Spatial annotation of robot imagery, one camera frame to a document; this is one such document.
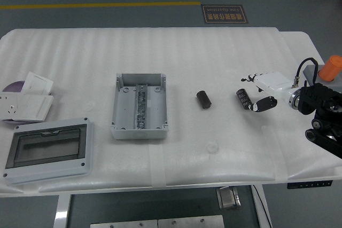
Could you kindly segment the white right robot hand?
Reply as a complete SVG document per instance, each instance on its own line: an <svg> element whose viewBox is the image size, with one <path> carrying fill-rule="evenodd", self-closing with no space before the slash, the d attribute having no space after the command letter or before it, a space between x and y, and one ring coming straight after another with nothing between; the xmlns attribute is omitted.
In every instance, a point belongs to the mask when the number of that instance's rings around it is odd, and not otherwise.
<svg viewBox="0 0 342 228"><path fill-rule="evenodd" d="M252 82L260 92L268 96L253 103L245 89L239 89L236 95L246 110L253 112L264 112L276 107L278 100L284 101L291 108L296 109L297 89L292 88L292 82L279 72L254 74L242 78L242 82Z"/></svg>

